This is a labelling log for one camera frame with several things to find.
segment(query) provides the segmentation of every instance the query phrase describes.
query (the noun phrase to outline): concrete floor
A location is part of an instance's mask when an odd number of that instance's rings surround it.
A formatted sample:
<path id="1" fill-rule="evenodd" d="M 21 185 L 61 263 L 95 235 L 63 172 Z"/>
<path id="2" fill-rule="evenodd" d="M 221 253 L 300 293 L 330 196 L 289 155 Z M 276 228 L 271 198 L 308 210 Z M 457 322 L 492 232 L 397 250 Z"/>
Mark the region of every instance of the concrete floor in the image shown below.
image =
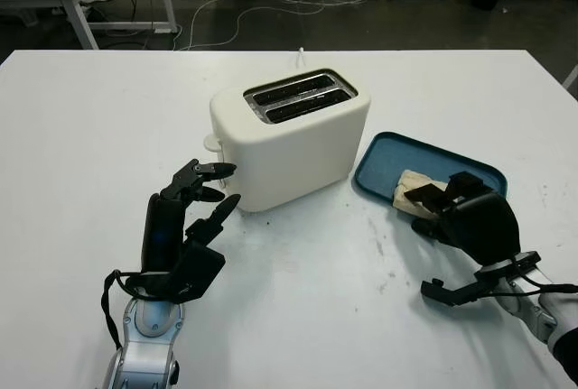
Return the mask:
<path id="1" fill-rule="evenodd" d="M 183 27 L 176 49 L 190 42 L 191 19 L 202 0 L 173 0 Z M 328 6 L 283 4 L 264 0 L 222 0 L 199 11 L 193 44 L 227 41 L 236 31 L 241 12 L 256 6 L 274 7 L 244 14 L 237 38 L 212 50 L 423 50 L 525 49 L 557 80 L 563 81 L 578 63 L 578 7 L 576 0 L 500 0 L 484 12 L 470 0 L 367 0 L 361 4 Z M 97 9 L 109 19 L 128 18 L 129 0 L 113 0 Z M 308 13 L 303 15 L 284 13 Z M 136 18 L 163 17 L 161 0 L 137 0 Z M 0 62 L 14 49 L 78 49 L 79 43 L 64 16 L 39 10 L 41 23 L 22 29 L 22 23 L 0 17 Z M 91 18 L 101 19 L 99 12 Z M 109 49 L 171 50 L 173 35 L 121 32 L 99 33 L 98 44 Z M 576 96 L 573 85 L 571 92 Z"/>

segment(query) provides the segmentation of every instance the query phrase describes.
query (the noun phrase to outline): robotic hand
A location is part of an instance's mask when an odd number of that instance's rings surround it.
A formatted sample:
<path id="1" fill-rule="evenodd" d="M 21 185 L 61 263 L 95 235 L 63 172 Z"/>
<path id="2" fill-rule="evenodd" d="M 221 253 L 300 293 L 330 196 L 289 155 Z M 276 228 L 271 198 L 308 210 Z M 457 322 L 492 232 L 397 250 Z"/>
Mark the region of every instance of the robotic hand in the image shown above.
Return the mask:
<path id="1" fill-rule="evenodd" d="M 520 252 L 516 217 L 506 200 L 468 172 L 453 175 L 446 191 L 428 184 L 405 195 L 438 215 L 414 220 L 415 232 L 463 250 L 482 266 L 476 282 L 455 291 L 439 279 L 422 282 L 423 296 L 449 306 L 496 298 L 578 384 L 578 286 L 551 283 L 536 266 L 538 253 Z"/>
<path id="2" fill-rule="evenodd" d="M 233 174 L 231 163 L 201 165 L 193 159 L 172 177 L 172 183 L 148 202 L 144 227 L 142 271 L 113 271 L 105 280 L 101 305 L 117 352 L 108 366 L 103 389 L 165 389 L 177 384 L 179 363 L 172 345 L 184 322 L 184 303 L 199 299 L 209 288 L 225 257 L 208 247 L 222 222 L 240 200 L 206 188 L 206 181 Z M 207 219 L 182 229 L 193 201 L 222 201 Z M 128 277 L 126 283 L 121 278 Z M 123 318 L 124 345 L 110 316 L 108 289 L 117 281 L 133 299 Z"/>

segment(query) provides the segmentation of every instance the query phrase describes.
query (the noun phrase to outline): white toaster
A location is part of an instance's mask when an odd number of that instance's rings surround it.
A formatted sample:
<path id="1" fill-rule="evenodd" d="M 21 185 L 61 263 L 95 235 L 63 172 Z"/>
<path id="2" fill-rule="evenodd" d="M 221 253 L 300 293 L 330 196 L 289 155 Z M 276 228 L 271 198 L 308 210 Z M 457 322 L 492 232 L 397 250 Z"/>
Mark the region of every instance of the white toaster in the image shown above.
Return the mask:
<path id="1" fill-rule="evenodd" d="M 237 165 L 225 188 L 241 194 L 238 206 L 266 210 L 348 176 L 369 103 L 332 69 L 230 88 L 210 101 L 205 147 Z"/>

